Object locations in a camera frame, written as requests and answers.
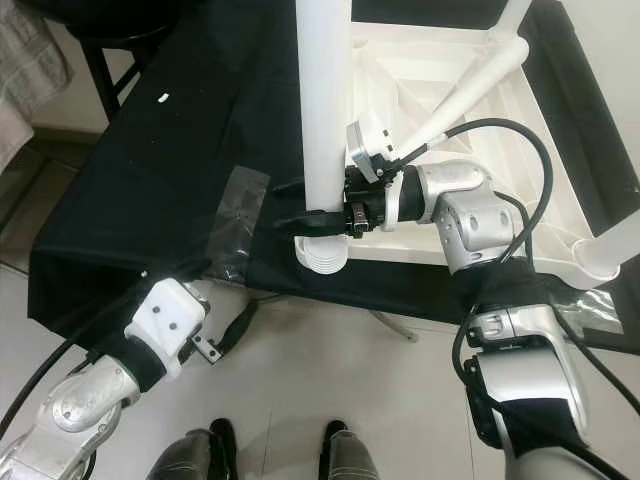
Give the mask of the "grey metal table leg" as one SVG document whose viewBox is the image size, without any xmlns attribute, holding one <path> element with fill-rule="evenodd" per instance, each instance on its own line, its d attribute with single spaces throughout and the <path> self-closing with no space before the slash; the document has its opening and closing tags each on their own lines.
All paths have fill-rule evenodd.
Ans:
<svg viewBox="0 0 640 480">
<path fill-rule="evenodd" d="M 384 312 L 369 310 L 370 315 L 374 316 L 376 320 L 385 328 L 392 330 L 392 332 L 396 333 L 398 337 L 403 338 L 408 343 L 416 343 L 419 342 L 419 334 L 413 332 L 407 326 L 399 324 L 397 320 L 394 320 L 392 316 L 388 314 L 384 314 Z"/>
</svg>

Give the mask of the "white plastic children table top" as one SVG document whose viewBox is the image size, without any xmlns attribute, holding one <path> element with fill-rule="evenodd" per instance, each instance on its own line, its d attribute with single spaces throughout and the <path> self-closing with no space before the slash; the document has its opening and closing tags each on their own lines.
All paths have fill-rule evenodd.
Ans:
<svg viewBox="0 0 640 480">
<path fill-rule="evenodd" d="M 408 151 L 407 159 L 397 147 L 448 95 L 488 42 L 486 29 L 495 20 L 445 24 L 351 18 L 346 128 L 358 116 L 374 114 L 392 138 L 396 172 L 443 166 L 439 180 L 444 186 L 462 186 L 477 175 L 485 186 L 534 215 L 531 242 L 516 248 L 513 260 L 530 262 L 536 274 L 552 276 L 576 291 L 603 287 L 630 260 L 612 279 L 595 278 L 573 261 L 572 248 L 626 216 L 609 227 L 590 223 L 585 122 L 553 113 L 550 83 L 535 77 L 543 45 L 534 31 L 518 28 L 529 45 L 524 64 L 447 131 Z M 452 273 L 442 234 L 431 223 L 406 220 L 390 232 L 371 230 L 360 239 L 288 238 L 298 262 L 312 273 L 338 273 L 349 259 L 439 266 Z"/>
</svg>

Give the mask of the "white plastic table leg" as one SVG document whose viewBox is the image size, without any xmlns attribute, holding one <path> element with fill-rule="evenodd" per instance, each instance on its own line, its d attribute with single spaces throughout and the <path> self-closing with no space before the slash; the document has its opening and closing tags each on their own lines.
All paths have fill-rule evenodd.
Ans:
<svg viewBox="0 0 640 480">
<path fill-rule="evenodd" d="M 600 236 L 582 239 L 572 248 L 573 261 L 584 273 L 612 279 L 621 266 L 640 255 L 640 209 L 631 212 Z"/>
<path fill-rule="evenodd" d="M 486 29 L 489 44 L 502 44 L 518 37 L 518 28 L 529 12 L 532 0 L 506 0 L 493 27 Z"/>
<path fill-rule="evenodd" d="M 430 140 L 443 134 L 468 110 L 488 95 L 498 83 L 521 67 L 529 55 L 529 42 L 517 35 L 498 35 L 490 38 L 477 50 L 474 60 L 463 70 L 451 91 L 444 97 L 428 116 L 428 119 L 402 140 L 397 147 L 404 150 L 403 159 L 408 151 L 426 145 Z"/>
<path fill-rule="evenodd" d="M 351 0 L 294 0 L 305 207 L 343 209 Z"/>
</svg>

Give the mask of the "dark grey left robot foot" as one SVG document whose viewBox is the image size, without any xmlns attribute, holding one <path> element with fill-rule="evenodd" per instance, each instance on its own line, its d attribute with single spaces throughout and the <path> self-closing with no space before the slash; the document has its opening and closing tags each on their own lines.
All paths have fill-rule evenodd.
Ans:
<svg viewBox="0 0 640 480">
<path fill-rule="evenodd" d="M 238 480 L 236 431 L 229 419 L 187 431 L 157 457 L 146 480 Z"/>
</svg>

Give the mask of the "dark grey right robot foot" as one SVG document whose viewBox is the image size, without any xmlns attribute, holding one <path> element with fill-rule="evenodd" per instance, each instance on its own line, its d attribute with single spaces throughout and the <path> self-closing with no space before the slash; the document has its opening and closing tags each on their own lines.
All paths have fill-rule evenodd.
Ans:
<svg viewBox="0 0 640 480">
<path fill-rule="evenodd" d="M 317 480 L 380 480 L 369 449 L 342 420 L 325 426 Z"/>
</svg>

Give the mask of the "black table cloth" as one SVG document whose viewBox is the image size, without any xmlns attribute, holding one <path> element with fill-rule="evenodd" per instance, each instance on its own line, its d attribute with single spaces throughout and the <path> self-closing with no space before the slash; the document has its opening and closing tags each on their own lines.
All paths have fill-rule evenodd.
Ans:
<svg viewBox="0 0 640 480">
<path fill-rule="evenodd" d="M 476 23 L 503 0 L 355 0 L 355 20 Z M 605 109 L 564 3 L 535 0 L 521 31 L 543 45 L 535 77 L 550 83 L 553 113 L 585 122 L 593 227 L 640 209 L 640 180 Z M 64 333 L 64 316 L 105 305 L 160 262 L 205 256 L 234 166 L 302 175 L 293 0 L 206 0 L 189 8 L 90 159 L 37 234 L 29 261 L 29 316 Z M 157 102 L 164 93 L 170 97 Z M 297 198 L 265 198 L 244 283 L 259 291 L 451 323 L 462 319 L 448 271 L 404 262 L 349 261 L 333 275 L 305 271 L 273 221 Z M 640 355 L 640 261 L 605 285 L 622 335 L 589 333 L 596 348 Z"/>
</svg>

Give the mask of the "dark grey robot foot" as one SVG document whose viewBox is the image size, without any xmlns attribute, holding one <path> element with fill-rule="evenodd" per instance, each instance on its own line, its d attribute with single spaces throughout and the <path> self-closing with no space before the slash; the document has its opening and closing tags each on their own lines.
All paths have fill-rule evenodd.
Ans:
<svg viewBox="0 0 640 480">
<path fill-rule="evenodd" d="M 187 431 L 157 457 L 146 480 L 238 480 L 236 431 L 229 419 Z"/>
<path fill-rule="evenodd" d="M 317 480 L 380 480 L 369 449 L 342 420 L 325 426 Z"/>
</svg>

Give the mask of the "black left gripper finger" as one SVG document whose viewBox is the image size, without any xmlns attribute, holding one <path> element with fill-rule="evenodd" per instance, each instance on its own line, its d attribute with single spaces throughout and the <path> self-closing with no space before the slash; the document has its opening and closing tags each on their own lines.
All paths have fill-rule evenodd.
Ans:
<svg viewBox="0 0 640 480">
<path fill-rule="evenodd" d="M 155 284 L 166 279 L 178 280 L 179 283 L 192 282 L 200 279 L 211 265 L 212 261 L 202 255 L 160 262 L 150 269 L 150 283 Z"/>
<path fill-rule="evenodd" d="M 250 300 L 247 302 L 247 305 L 244 306 L 243 310 L 230 321 L 227 329 L 224 330 L 223 337 L 221 337 L 218 343 L 218 352 L 220 355 L 227 355 L 228 352 L 236 347 L 239 340 L 243 338 L 244 333 L 250 328 L 253 316 L 259 311 L 259 307 L 259 300 Z"/>
</svg>

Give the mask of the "black stool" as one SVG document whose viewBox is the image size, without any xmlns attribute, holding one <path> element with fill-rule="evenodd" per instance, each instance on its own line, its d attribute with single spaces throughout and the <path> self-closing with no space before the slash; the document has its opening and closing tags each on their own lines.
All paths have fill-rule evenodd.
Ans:
<svg viewBox="0 0 640 480">
<path fill-rule="evenodd" d="M 145 72 L 170 29 L 172 28 L 157 27 L 148 32 L 134 33 L 134 35 L 105 35 L 105 33 L 82 31 L 82 29 L 69 29 L 70 36 L 76 38 L 81 45 L 93 87 L 108 120 L 111 120 L 122 108 L 120 95 L 134 78 L 141 77 Z M 132 55 L 133 63 L 118 79 L 114 79 L 110 72 L 105 50 L 128 51 Z"/>
</svg>

